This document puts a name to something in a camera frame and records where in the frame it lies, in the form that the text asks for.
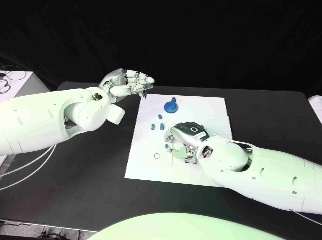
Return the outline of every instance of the black tabletop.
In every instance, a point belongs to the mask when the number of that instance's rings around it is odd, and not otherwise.
[[[59,90],[95,86],[69,82]],[[303,93],[160,86],[149,93],[226,98],[235,140],[322,165],[322,125]],[[127,111],[121,124],[107,121],[97,131],[59,144],[42,170],[0,192],[0,219],[101,231],[128,218],[182,212],[231,220],[287,239],[321,238],[322,226],[231,189],[126,179],[140,101],[137,95],[121,101]],[[21,154],[11,170],[44,152]],[[0,188],[44,162],[5,177]],[[307,216],[322,222],[322,216]]]

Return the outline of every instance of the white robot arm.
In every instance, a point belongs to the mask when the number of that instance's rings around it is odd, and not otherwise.
[[[154,87],[143,73],[118,69],[88,89],[23,96],[0,104],[0,156],[42,150],[111,121],[120,124],[126,111],[114,105],[127,96]]]
[[[322,166],[281,151],[248,144],[242,148],[219,135],[210,137],[198,123],[170,129],[166,141],[185,143],[172,154],[200,166],[219,187],[231,188],[269,206],[322,215]]]

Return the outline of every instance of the small blue piece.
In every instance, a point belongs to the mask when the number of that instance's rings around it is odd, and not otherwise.
[[[173,98],[173,100],[166,104],[164,110],[173,114],[179,111],[179,104],[177,104],[177,98]]]

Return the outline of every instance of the white cable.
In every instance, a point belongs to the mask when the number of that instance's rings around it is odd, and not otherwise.
[[[22,183],[22,182],[41,170],[41,168],[46,165],[46,163],[48,163],[48,161],[49,161],[49,159],[51,159],[51,157],[52,157],[52,155],[54,155],[54,153],[55,153],[57,146],[58,146],[58,145],[55,145],[54,151],[52,151],[52,153],[51,153],[46,161],[45,161],[45,163],[44,163],[42,166],[39,167],[39,169],[38,169],[22,181],[19,181],[18,183],[15,183],[15,184],[9,185],[8,187],[2,188],[0,191],[5,190],[5,189],[9,189],[9,188],[13,187],[13,186],[16,186],[19,183]]]
[[[216,136],[218,136],[221,139],[223,139],[225,141],[231,141],[231,142],[233,142],[233,143],[236,143],[236,144],[245,144],[245,145],[249,145],[252,148],[256,147],[255,145],[248,144],[248,143],[245,143],[245,142],[242,142],[242,141],[235,141],[235,140],[226,139],[226,138],[222,137],[219,134],[216,134]]]
[[[23,167],[21,167],[19,169],[16,169],[16,170],[13,170],[12,172],[3,174],[3,175],[0,176],[0,178],[5,177],[5,176],[8,176],[8,175],[11,175],[11,174],[15,173],[15,172],[18,172],[19,170],[25,169],[26,167],[29,167],[29,166],[49,153],[49,151],[54,149],[54,147],[55,147],[55,146],[52,146],[52,147],[48,149],[48,151],[44,153],[44,155],[42,155],[36,160],[34,160],[29,164],[26,164],[26,165],[25,165]]]
[[[322,225],[322,223],[317,222],[315,220],[310,219],[307,216],[304,216],[303,214],[300,214],[304,218],[307,218],[310,221],[313,221],[314,223]]]

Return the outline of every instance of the black curtain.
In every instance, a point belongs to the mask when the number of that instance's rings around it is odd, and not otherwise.
[[[127,68],[163,86],[322,95],[322,2],[0,2],[0,62],[54,90]]]

